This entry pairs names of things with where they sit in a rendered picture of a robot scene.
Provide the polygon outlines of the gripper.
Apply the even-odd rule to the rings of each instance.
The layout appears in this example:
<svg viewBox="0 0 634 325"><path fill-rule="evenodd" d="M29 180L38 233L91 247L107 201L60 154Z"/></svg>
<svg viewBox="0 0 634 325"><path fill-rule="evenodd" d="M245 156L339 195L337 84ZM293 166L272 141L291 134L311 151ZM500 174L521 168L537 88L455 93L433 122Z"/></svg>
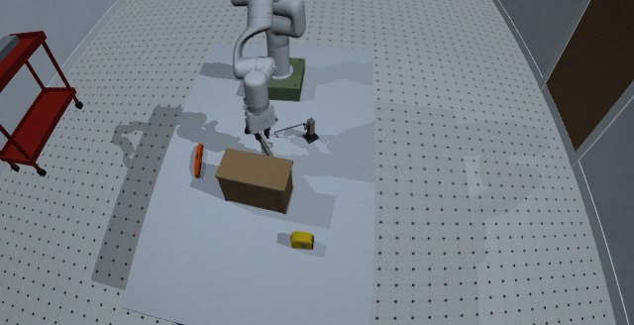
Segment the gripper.
<svg viewBox="0 0 634 325"><path fill-rule="evenodd" d="M247 116L247 115L248 116ZM267 139L269 139L269 131L272 126L275 125L277 118L275 119L275 114L273 110L273 106L269 101L268 108L262 113L253 113L246 109L245 111L245 120L246 120L246 129L245 134L255 135L256 140L262 142L261 135L259 132L264 131L264 135Z"/></svg>

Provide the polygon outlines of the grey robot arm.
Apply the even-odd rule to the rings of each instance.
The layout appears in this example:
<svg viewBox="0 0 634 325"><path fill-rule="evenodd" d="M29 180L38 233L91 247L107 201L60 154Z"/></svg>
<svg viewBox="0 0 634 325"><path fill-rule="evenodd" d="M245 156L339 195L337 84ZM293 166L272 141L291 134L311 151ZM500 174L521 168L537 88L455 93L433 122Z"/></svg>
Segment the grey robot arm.
<svg viewBox="0 0 634 325"><path fill-rule="evenodd" d="M247 27L236 41L233 52L234 75L244 79L246 105L243 108L262 113L269 106L267 86L270 80L284 80L293 73L289 64L288 37L300 38L305 32L304 1L231 0L231 3L236 7L248 6ZM267 57L242 57L246 41L264 31Z"/></svg>

